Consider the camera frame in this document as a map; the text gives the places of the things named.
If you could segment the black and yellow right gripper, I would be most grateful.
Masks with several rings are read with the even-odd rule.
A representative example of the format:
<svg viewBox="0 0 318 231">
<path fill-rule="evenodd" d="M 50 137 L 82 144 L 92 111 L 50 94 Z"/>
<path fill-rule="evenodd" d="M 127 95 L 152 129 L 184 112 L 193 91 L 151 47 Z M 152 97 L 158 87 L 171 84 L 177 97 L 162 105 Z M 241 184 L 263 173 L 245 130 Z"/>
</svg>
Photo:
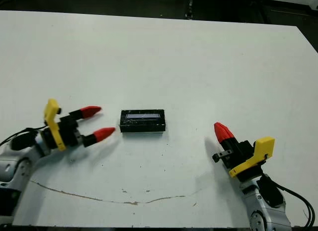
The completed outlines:
<svg viewBox="0 0 318 231">
<path fill-rule="evenodd" d="M 263 174 L 261 166 L 273 156 L 275 139 L 264 137 L 252 145 L 249 141 L 238 142 L 233 133 L 220 122 L 214 124 L 219 144 L 224 149 L 212 155 L 214 162 L 222 161 L 230 177 L 253 179 Z"/>
</svg>

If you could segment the black and yellow left gripper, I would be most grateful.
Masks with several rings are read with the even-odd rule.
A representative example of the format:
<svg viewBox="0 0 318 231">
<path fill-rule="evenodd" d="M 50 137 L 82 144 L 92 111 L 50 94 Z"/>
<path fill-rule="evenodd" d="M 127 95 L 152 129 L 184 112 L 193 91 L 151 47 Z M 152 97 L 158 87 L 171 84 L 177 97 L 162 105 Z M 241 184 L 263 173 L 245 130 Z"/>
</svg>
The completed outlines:
<svg viewBox="0 0 318 231">
<path fill-rule="evenodd" d="M 101 107 L 87 106 L 72 111 L 57 122 L 55 121 L 55 117 L 61 113 L 61 110 L 55 99 L 49 99 L 44 109 L 46 128 L 41 131 L 41 137 L 45 145 L 51 150 L 58 149 L 64 151 L 67 147 L 77 145 L 81 139 L 77 120 L 94 116 L 101 110 Z M 115 130 L 114 127 L 99 129 L 90 135 L 83 136 L 82 144 L 84 147 L 89 147 L 99 143 L 111 136 Z"/>
</svg>

